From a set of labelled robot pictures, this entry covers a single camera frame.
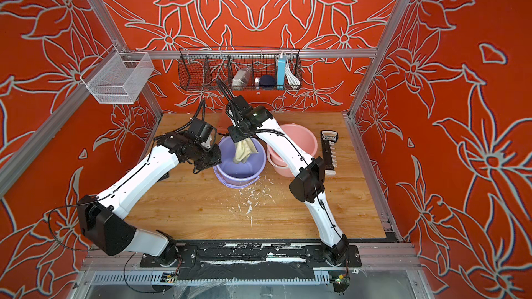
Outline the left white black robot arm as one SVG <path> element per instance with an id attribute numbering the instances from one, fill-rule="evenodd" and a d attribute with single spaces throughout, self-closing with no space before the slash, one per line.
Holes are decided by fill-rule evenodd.
<path id="1" fill-rule="evenodd" d="M 165 266 L 173 264 L 178 249 L 170 235 L 137 228 L 125 218 L 142 196 L 179 164 L 192 164 L 197 174 L 221 161 L 220 147 L 210 139 L 202 142 L 185 132 L 160 136 L 148 156 L 124 177 L 98 195 L 79 200 L 76 208 L 82 235 L 108 256 L 142 253 Z"/>

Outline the pink plastic bucket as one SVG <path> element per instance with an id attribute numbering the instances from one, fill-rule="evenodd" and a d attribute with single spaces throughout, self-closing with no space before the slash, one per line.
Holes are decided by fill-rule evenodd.
<path id="1" fill-rule="evenodd" d="M 300 156 L 296 153 L 296 150 L 302 152 L 304 159 L 310 163 L 312 158 L 317 156 L 317 138 L 315 135 L 307 128 L 302 125 L 295 123 L 283 124 L 281 129 L 285 136 L 282 140 L 285 142 L 285 146 L 289 146 L 288 152 L 290 155 L 297 155 L 299 159 Z M 269 145 L 267 145 L 267 161 L 274 168 L 277 174 L 282 177 L 293 178 L 291 168 L 284 161 L 284 159 Z"/>

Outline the purple plastic bucket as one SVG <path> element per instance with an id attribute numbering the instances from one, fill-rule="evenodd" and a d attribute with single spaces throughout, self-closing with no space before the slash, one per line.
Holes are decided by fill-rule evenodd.
<path id="1" fill-rule="evenodd" d="M 255 138 L 251 139 L 257 149 L 245 163 L 234 163 L 236 147 L 229 136 L 222 138 L 218 144 L 222 163 L 213 171 L 219 182 L 228 188 L 241 189 L 255 183 L 263 172 L 267 157 L 264 147 Z"/>

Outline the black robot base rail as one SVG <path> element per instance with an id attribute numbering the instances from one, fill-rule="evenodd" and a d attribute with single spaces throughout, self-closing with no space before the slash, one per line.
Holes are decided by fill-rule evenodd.
<path id="1" fill-rule="evenodd" d="M 181 240 L 178 256 L 164 266 L 143 254 L 143 269 L 175 271 L 179 280 L 312 280 L 317 271 L 345 274 L 361 267 L 359 249 L 347 246 L 339 260 L 318 239 Z"/>

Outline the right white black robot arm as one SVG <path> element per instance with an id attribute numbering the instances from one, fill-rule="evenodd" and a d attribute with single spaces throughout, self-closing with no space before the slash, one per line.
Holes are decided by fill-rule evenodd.
<path id="1" fill-rule="evenodd" d="M 288 166 L 294 175 L 290 192 L 309 210 L 328 263 L 332 266 L 349 263 L 349 240 L 335 221 L 326 198 L 324 160 L 299 147 L 264 107 L 239 109 L 236 105 L 228 105 L 225 113 L 231 120 L 228 132 L 235 143 L 255 136 L 271 147 Z"/>

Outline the yellow stained cloth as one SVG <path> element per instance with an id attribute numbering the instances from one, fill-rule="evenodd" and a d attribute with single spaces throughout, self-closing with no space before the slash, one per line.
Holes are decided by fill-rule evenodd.
<path id="1" fill-rule="evenodd" d="M 251 138 L 245 138 L 235 144 L 235 155 L 233 162 L 246 163 L 250 156 L 259 153 Z"/>

